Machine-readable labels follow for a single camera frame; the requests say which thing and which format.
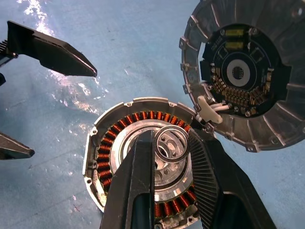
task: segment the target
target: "blue floor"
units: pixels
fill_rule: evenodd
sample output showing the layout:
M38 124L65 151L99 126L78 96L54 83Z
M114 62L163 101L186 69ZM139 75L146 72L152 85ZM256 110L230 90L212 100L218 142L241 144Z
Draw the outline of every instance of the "blue floor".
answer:
M99 228L102 214L81 174L86 135L105 110L135 97L193 106L182 89L178 42L197 2L0 1L0 40L12 20L67 41L98 69L96 80L63 77L25 56L0 69L7 79L0 87L0 131L36 151L31 159L0 161L0 229ZM304 142L251 154L219 138L276 226L304 229Z

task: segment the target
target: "copper winding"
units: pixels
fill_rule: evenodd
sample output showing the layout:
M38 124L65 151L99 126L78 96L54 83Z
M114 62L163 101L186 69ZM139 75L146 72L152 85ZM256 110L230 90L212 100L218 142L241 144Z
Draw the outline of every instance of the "copper winding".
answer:
M141 116L143 120L147 119L147 113L145 111L141 111Z
M120 123L124 128L127 126L126 122L125 122L123 119L121 119L121 120L119 121L119 123Z
M122 131L122 128L120 128L118 125L116 125L116 124L114 124L113 126L112 126L112 128L114 129L114 130L116 130L117 132L121 132Z
M171 116L168 113L165 113L164 116L163 116L163 120L166 121L166 122L169 122L170 118L171 118Z
M155 218L161 218L162 217L160 204L157 204L157 203L154 204L154 217Z
M128 124L133 123L132 117L130 115L126 116L126 120L127 120Z
M99 172L99 175L100 175L101 179L104 179L104 178L107 178L107 177L111 176L111 171L110 170L104 170L104 171Z
M169 203L164 203L164 212L166 216L171 216L173 214Z
M102 161L97 163L97 168L109 168L109 167L110 167L109 162Z
M115 132L113 132L112 130L108 130L106 135L108 135L109 137L112 138L116 138L117 134Z
M187 190L186 193L189 196L189 198L195 202L195 200L196 200L195 193L193 193L191 190Z
M101 160L109 160L109 154L98 154L97 158Z
M157 112L156 119L159 119L159 120L162 119L162 112L160 112L160 111Z
M104 187L108 187L108 186L110 186L110 184L111 184L111 178L107 178L107 179L102 181L102 185Z
M180 120L178 123L177 123L177 126L179 126L179 127L184 127L184 125L185 125L185 122L184 121L182 121L182 120Z
M184 195L179 196L179 199L181 200L182 205L187 208L190 205L190 202L185 198Z
M136 120L136 122L141 120L141 117L138 113L134 113L133 116L134 116L134 119Z
M187 126L184 127L184 129L185 129L186 132L189 132L189 129L191 129L191 126L187 125Z
M182 212L182 207L180 206L177 199L174 199L172 201L172 204L173 204L173 209L175 210L176 213Z
M113 144L113 140L111 140L111 139L109 139L109 138L107 138L107 137L103 138L102 142L108 143L108 144L110 144L110 145Z
M170 123L173 125L176 125L177 121L178 121L178 118L176 116L173 116Z
M106 146L106 145L101 145L100 146L100 150L102 150L104 152L110 153L111 147L110 146Z
M154 119L154 111L149 111L148 112L148 118L149 119Z

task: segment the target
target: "wire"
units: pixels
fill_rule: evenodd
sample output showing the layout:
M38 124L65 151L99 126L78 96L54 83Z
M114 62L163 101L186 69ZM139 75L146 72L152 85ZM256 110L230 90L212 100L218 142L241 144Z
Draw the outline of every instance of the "wire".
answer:
M225 105L225 106L216 107L213 110L216 112L216 111L225 111L225 110L229 110L229 109L230 109L230 107L228 105Z
M219 107L219 106L223 106L223 104L222 104L222 103L219 103L219 104L212 104L212 105L210 105L210 107L211 107L212 109L217 108L217 107Z

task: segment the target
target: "white plastic clip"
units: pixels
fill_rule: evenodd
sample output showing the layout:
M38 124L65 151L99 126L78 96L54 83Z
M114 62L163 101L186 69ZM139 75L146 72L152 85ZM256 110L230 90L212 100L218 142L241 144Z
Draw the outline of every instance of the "white plastic clip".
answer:
M212 121L213 123L220 124L223 122L223 118L213 110L212 107L206 102L204 96L200 95L198 97L198 105L201 107L201 111L199 112L200 117L205 121Z

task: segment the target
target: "black circuit board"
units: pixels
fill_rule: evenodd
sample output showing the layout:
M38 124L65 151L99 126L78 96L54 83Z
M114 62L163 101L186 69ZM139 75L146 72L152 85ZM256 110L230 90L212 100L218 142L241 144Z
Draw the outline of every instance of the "black circuit board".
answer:
M242 116L261 115L285 99L290 74L291 67L282 64L272 41L241 24L215 32L201 61L202 80L210 83L216 101L232 104Z

